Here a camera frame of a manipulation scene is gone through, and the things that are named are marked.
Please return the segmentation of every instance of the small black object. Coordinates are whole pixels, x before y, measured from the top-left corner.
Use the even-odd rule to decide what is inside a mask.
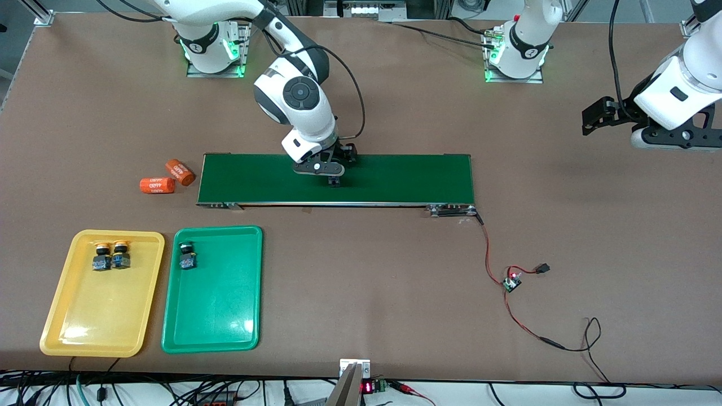
[[[180,246],[180,268],[181,269],[193,269],[198,266],[196,262],[196,253],[193,252],[193,243],[182,242]]]
[[[108,398],[108,390],[106,390],[104,387],[100,387],[97,389],[97,392],[95,392],[95,400],[98,402],[102,402],[103,400],[106,400]]]
[[[293,401],[293,397],[291,396],[291,390],[288,389],[288,383],[286,381],[283,381],[283,406],[296,406],[296,403]]]
[[[92,269],[94,271],[108,271],[112,268],[110,260],[110,245],[107,243],[95,244],[96,256],[92,259]]]
[[[126,269],[131,267],[131,256],[128,254],[128,241],[116,241],[112,257],[113,268]]]
[[[548,272],[551,268],[549,268],[549,265],[546,263],[539,265],[538,267],[534,268],[534,271],[538,274],[543,274],[545,272]]]

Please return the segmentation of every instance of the brown table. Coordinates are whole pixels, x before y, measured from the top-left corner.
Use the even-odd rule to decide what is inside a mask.
[[[497,275],[548,262],[511,296],[519,319],[569,347],[584,317],[615,381],[722,383],[719,154],[636,150],[630,127],[580,133],[580,112],[614,92],[606,25],[562,24],[544,85],[486,84],[478,48],[367,21],[293,20],[353,69],[368,109],[360,153],[469,153]],[[423,22],[474,39],[452,22]],[[0,368],[65,369],[38,339],[66,250],[86,228],[256,224],[265,232],[261,341],[246,353],[160,348],[170,244],[142,351],[119,371],[333,376],[340,358],[415,379],[597,380],[580,354],[541,343],[507,315],[469,218],[414,209],[195,207],[198,184],[138,192],[177,157],[282,153],[288,128],[257,107],[273,56],[254,39],[247,79],[186,79],[166,24],[61,14],[36,30],[0,116]],[[682,42],[676,25],[619,25],[626,92]],[[339,127],[359,106],[332,62]],[[112,360],[78,360],[104,369]]]

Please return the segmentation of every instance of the white robot link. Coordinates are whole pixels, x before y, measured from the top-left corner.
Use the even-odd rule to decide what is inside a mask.
[[[276,122],[292,126],[281,142],[294,171],[329,177],[339,185],[343,163],[354,162],[353,144],[342,145],[336,119],[320,84],[329,77],[329,57],[265,0],[154,0],[178,32],[191,63],[217,73],[238,58],[238,24],[251,22],[268,33],[283,53],[255,81],[254,96]]]
[[[716,151],[722,129],[712,128],[722,98],[722,0],[691,0],[699,28],[657,70],[619,102],[604,96],[582,112],[582,133],[636,123],[632,145]],[[702,126],[693,117],[700,113]]]
[[[549,39],[562,21],[559,0],[525,0],[518,18],[494,27],[489,64],[513,79],[530,77],[544,63]]]

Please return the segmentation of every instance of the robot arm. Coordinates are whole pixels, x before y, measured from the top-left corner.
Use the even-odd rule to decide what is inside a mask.
[[[309,167],[322,152],[334,155],[342,146],[336,135],[336,120],[320,84],[329,76],[329,58],[308,36],[292,25],[266,0],[154,0],[178,32],[193,65],[202,72],[226,69],[237,57],[232,51],[234,18],[251,21],[273,37],[284,49],[254,83],[254,96],[261,109],[276,122],[293,126],[282,141],[296,162],[298,173],[340,176],[343,165],[323,163]]]
[[[717,150],[722,130],[711,127],[722,98],[722,0],[691,0],[699,30],[670,53],[626,100],[603,97],[582,113],[584,135],[634,122],[632,144],[642,148]],[[697,127],[695,114],[705,116]]]

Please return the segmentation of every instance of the black cable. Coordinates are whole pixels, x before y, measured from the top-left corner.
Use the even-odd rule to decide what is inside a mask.
[[[120,18],[122,18],[123,20],[128,20],[128,21],[132,21],[132,22],[158,22],[158,21],[162,21],[162,18],[160,18],[160,17],[154,17],[152,20],[141,20],[141,19],[139,19],[139,18],[127,17],[127,16],[124,16],[124,15],[122,15],[121,13],[117,12],[116,10],[113,10],[113,9],[111,9],[110,7],[108,7],[107,4],[103,3],[103,0],[95,0],[95,1],[96,1],[98,4],[100,4],[100,6],[101,6],[103,9],[108,10],[112,15],[115,15],[116,17],[120,17]]]
[[[258,384],[258,386],[256,386],[256,390],[254,390],[253,392],[251,392],[251,394],[249,394],[248,396],[238,396],[238,391],[240,390],[240,386],[243,385],[243,382],[241,382],[240,385],[238,385],[238,388],[235,389],[235,400],[246,400],[246,399],[248,399],[249,397],[255,395],[256,392],[258,392],[259,389],[261,388],[261,382],[260,382],[260,381],[256,381],[256,383]]]
[[[589,390],[589,392],[592,393],[592,395],[580,393],[579,388],[578,388],[579,386],[584,386],[585,388],[587,388]],[[599,404],[599,406],[604,406],[601,403],[601,401],[603,399],[619,399],[621,397],[624,397],[627,394],[627,387],[625,385],[620,384],[620,385],[612,385],[612,386],[621,388],[622,391],[619,394],[602,395],[602,394],[596,393],[594,388],[590,384],[587,384],[586,382],[574,382],[572,384],[572,390],[574,391],[574,394],[576,394],[580,398],[586,399],[586,400],[596,400],[597,403]]]
[[[497,403],[499,404],[499,406],[506,406],[506,405],[504,405],[504,402],[502,402],[501,399],[499,399],[499,396],[496,394],[496,391],[494,390],[494,384],[492,384],[491,382],[488,382],[488,384],[489,384],[489,389],[492,390],[492,394],[494,395],[494,399],[497,401]]]
[[[468,25],[468,24],[466,23],[466,21],[464,21],[464,20],[462,20],[461,18],[458,18],[458,17],[449,17],[449,18],[447,18],[447,20],[458,22],[459,24],[463,25],[464,28],[466,28],[467,30],[473,32],[474,34],[484,35],[484,31],[488,31],[488,29],[487,29],[487,30],[477,30],[476,28],[473,28],[471,25]]]
[[[110,385],[113,387],[113,393],[116,394],[116,400],[118,400],[118,404],[119,404],[120,406],[125,406],[125,405],[123,404],[123,400],[121,399],[120,394],[118,393],[118,390],[116,389],[116,383],[113,382],[113,383],[110,384]]]
[[[622,112],[632,118],[632,115],[627,111],[625,106],[625,100],[622,98],[622,88],[619,85],[619,69],[617,68],[617,58],[614,56],[614,18],[617,16],[617,7],[619,7],[619,0],[614,0],[612,6],[612,15],[609,17],[609,59],[612,62],[612,74],[614,75],[614,88],[617,91],[617,100]]]
[[[123,3],[123,4],[125,4],[126,6],[128,6],[128,7],[130,7],[130,8],[132,8],[133,10],[141,13],[141,14],[145,14],[145,15],[147,15],[148,17],[157,18],[157,19],[159,19],[159,20],[162,20],[162,17],[158,17],[158,16],[155,15],[155,14],[152,14],[152,13],[150,13],[150,12],[147,12],[147,11],[143,10],[143,9],[140,9],[139,7],[136,7],[136,6],[134,6],[133,4],[128,3],[126,0],[118,0],[118,1],[121,2],[121,3]]]
[[[389,24],[397,26],[397,27],[408,28],[408,29],[414,30],[414,31],[419,31],[420,33],[424,33],[424,34],[434,35],[436,37],[444,38],[446,40],[457,41],[460,43],[465,43],[465,44],[469,44],[469,45],[473,45],[473,46],[480,46],[482,48],[487,48],[487,49],[494,49],[494,46],[491,44],[475,43],[474,41],[462,40],[461,38],[455,38],[455,37],[450,37],[450,36],[444,35],[444,34],[434,33],[433,31],[424,30],[423,28],[412,27],[411,25],[403,25],[403,24],[396,24],[396,23],[393,23],[393,24],[389,23]]]

